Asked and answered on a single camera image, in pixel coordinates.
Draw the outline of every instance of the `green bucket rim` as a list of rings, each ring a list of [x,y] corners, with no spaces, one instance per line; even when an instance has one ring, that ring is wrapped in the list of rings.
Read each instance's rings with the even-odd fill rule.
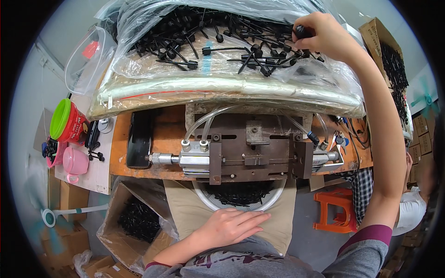
[[[71,101],[69,98],[64,98],[59,102],[51,118],[51,125],[49,126],[49,135],[52,139],[57,140],[65,129],[68,122],[69,113],[71,112]]]

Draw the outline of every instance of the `gray t-shirt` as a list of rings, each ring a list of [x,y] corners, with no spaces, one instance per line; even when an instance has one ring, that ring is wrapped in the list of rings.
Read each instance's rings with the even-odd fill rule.
[[[284,258],[269,242],[256,236],[240,243],[207,250],[185,265],[147,265],[142,278],[159,277],[369,277],[382,267],[391,239],[391,228],[373,225],[360,230],[340,248],[335,261],[322,273]]]

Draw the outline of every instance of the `white table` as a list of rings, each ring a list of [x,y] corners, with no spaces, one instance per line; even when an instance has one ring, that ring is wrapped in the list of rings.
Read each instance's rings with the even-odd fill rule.
[[[72,95],[71,101],[74,102],[77,109],[86,114],[89,105],[91,103],[91,99],[89,97],[85,96],[77,96]],[[100,142],[101,146],[96,148],[94,152],[101,152],[104,155],[105,161],[101,162],[97,158],[94,158],[92,161],[89,162],[88,165],[88,172],[79,175],[79,181],[75,184],[79,187],[96,191],[99,193],[107,194],[109,195],[111,192],[111,179],[109,174],[109,159],[110,159],[110,153],[111,153],[111,143],[113,141],[113,134],[114,134],[114,124],[116,123],[117,116],[113,117],[113,129],[107,133],[99,134],[98,141]],[[78,149],[88,155],[88,149],[84,146],[79,146],[73,143],[68,143],[68,146],[73,147],[74,149]],[[67,173],[63,169],[63,165],[56,165],[55,166],[55,177],[58,179],[61,179],[67,183],[70,183],[68,179],[66,178]]]

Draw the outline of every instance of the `white shirt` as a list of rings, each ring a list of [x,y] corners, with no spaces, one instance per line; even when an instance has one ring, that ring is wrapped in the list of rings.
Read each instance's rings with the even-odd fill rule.
[[[399,222],[395,224],[392,236],[407,233],[417,227],[420,221],[422,221],[426,212],[426,202],[422,199],[419,192],[419,188],[413,186],[410,192],[402,194],[399,207]]]

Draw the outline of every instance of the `pink container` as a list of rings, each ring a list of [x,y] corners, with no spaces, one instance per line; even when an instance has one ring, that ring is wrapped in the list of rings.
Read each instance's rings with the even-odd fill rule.
[[[63,168],[68,173],[66,178],[70,183],[79,181],[78,175],[85,174],[88,171],[89,159],[86,154],[78,149],[67,147],[63,153]]]
[[[57,143],[57,152],[56,152],[56,158],[54,159],[54,162],[51,164],[51,160],[49,159],[49,157],[46,158],[46,165],[48,165],[48,168],[52,168],[56,165],[62,164],[63,153],[67,146],[68,146],[67,142],[65,142],[65,143],[58,142]]]

